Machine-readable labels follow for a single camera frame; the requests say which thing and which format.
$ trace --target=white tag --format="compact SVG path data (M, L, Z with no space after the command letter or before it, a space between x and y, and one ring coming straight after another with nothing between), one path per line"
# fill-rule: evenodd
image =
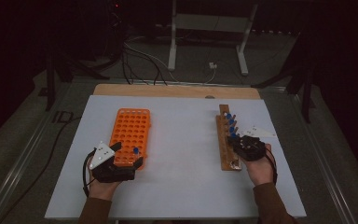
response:
M109 146L103 142L98 145L97 150L95 150L94 157L92 157L91 164L89 168L92 170L95 167L101 165L104 161L107 161L109 158L115 155L115 151L112 150Z
M270 133L262 128L253 126L251 129L241 133L242 136L247 135L251 137L277 137L276 133Z

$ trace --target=orange tube rack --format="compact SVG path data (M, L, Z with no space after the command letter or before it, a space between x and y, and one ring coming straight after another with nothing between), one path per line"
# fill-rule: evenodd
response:
M144 168L150 127L150 111L148 109L120 108L118 110L109 145L121 142L121 150L115 154L114 165L132 166L138 157L144 157L144 163L138 170Z

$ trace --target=dark background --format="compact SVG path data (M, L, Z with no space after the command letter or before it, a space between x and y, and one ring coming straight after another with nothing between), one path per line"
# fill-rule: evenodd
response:
M183 0L178 9L192 12L195 2L204 14L224 7L222 1ZM149 37L156 35L156 23L170 23L171 1L117 3L121 22ZM225 5L237 9L225 10L225 15L241 14L238 1ZM32 78L46 69L47 37L57 37L65 51L80 58L92 60L116 50L114 44L107 52L99 45L101 35L111 35L101 32L102 22L108 20L105 12L103 1L0 0L0 127L34 90ZM81 15L93 20L85 22ZM298 35L283 70L304 60L316 64L313 83L320 87L358 160L358 1L261 1L253 29Z

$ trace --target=forearm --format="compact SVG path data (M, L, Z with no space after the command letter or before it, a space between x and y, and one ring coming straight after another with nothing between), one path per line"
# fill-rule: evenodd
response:
M263 224L297 223L287 214L286 208L273 183L254 187L255 203Z
M81 212L79 224L106 224L112 202L97 198L87 198Z

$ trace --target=gray carpet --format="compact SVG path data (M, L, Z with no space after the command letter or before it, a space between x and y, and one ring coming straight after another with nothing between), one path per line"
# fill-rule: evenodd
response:
M276 75L294 42L292 37L285 35L251 35L245 50L247 62L251 67L248 77L239 75L233 48L235 42L225 41L225 46L219 48L208 44L201 47L183 45L178 47L176 70L172 75L181 84L202 85L206 80L211 79L211 74L208 73L210 71L207 73L202 71L204 62L211 61L217 63L215 78L212 79L211 84L249 86ZM165 37L154 40L153 43L138 38L129 42L129 45L154 55L165 63L168 61L169 41ZM140 77L135 78L134 82L142 82L139 79L143 79L149 84L153 83L157 71L151 63L129 55L129 64L133 72ZM171 81L170 84L178 84L163 66L160 69L166 81ZM110 80L104 81L106 83L126 83L120 63L103 71L103 74L111 77ZM35 78L35 91L0 129L0 186L21 152L31 147L27 144L34 143L35 148L34 153L30 155L27 168L7 202L6 210L30 186L48 160L55 138L63 125L52 122L55 112L68 111L73 112L74 117L80 117L93 89L98 83L102 83L101 80L80 74L72 83L58 82L58 101L51 112L45 112L47 99L37 96L40 88L45 86L45 78L45 73ZM286 84L287 79L273 86L284 87ZM318 88L312 89L311 98L315 107L310 110L311 124L305 123L298 115L299 103L296 96L287 95L281 88L273 87L260 90L260 94L266 102L308 214L299 221L309 224L358 223L358 164ZM39 123L46 123L46 125L39 127ZM78 120L65 127L48 169L17 206L8 213L3 223L76 223L75 220L47 220L44 219L44 215L77 125ZM334 195L337 192L342 195L345 202L337 201L337 195ZM349 209L349 212L344 211L344 214L342 214L343 204ZM192 221L192 223L238 222L255 223L255 219ZM150 221L133 221L133 223L150 223Z

